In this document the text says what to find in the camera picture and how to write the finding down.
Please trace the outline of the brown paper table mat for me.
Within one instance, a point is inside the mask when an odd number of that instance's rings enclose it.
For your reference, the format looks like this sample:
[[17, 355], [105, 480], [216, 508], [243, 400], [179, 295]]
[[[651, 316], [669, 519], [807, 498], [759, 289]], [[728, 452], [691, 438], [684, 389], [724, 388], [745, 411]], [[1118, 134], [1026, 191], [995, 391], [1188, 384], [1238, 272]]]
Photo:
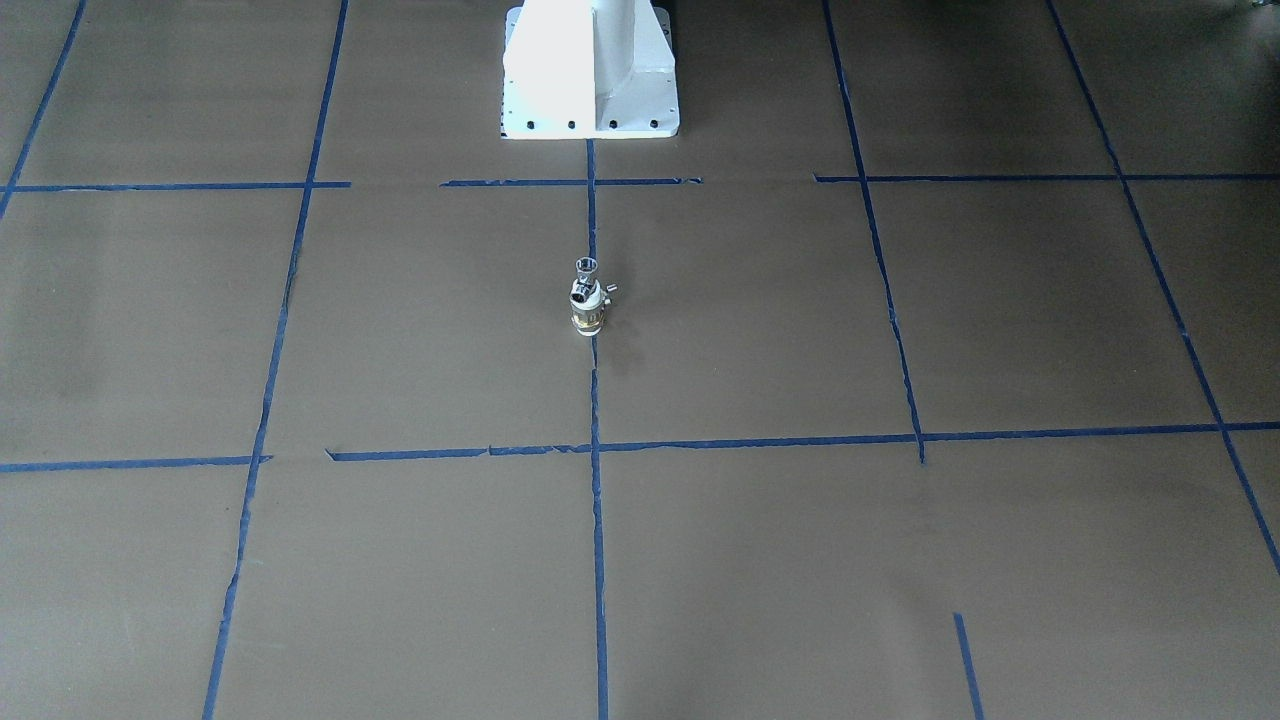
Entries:
[[1277, 716], [1276, 6], [507, 9], [3, 4], [5, 719]]

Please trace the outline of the brass PPR valve white ends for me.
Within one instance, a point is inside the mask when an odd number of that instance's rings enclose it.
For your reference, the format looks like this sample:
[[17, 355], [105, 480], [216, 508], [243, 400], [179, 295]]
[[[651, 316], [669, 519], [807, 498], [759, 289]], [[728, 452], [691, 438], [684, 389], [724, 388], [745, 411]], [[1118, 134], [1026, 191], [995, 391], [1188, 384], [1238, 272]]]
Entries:
[[603, 329], [611, 296], [618, 288], [617, 284], [602, 284], [598, 281], [573, 284], [570, 291], [571, 322], [580, 336], [593, 337]]

